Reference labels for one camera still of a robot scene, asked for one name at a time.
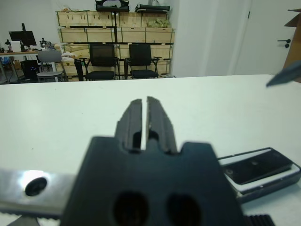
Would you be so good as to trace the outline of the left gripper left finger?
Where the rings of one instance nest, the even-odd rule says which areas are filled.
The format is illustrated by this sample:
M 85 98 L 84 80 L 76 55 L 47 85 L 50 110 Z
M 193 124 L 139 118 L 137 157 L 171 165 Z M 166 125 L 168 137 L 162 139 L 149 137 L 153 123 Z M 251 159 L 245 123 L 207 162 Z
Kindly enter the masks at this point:
M 124 149 L 129 151 L 141 150 L 142 139 L 142 100 L 130 102 L 127 109 L 117 122 L 115 138 Z

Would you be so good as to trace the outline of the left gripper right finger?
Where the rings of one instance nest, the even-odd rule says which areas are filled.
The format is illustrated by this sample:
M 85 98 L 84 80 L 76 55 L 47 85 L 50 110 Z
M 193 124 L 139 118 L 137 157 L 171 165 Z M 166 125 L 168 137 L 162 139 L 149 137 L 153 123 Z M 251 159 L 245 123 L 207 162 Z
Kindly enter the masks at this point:
M 147 140 L 155 139 L 161 151 L 177 153 L 173 125 L 161 102 L 147 97 Z

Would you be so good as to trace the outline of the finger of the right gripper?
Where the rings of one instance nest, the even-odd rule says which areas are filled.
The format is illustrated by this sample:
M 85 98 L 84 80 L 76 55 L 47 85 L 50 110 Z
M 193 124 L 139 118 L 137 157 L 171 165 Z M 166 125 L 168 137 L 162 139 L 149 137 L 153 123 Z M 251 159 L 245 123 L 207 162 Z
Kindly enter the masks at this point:
M 300 77 L 301 62 L 296 61 L 278 72 L 269 82 L 267 82 L 266 87 L 289 83 L 299 79 Z

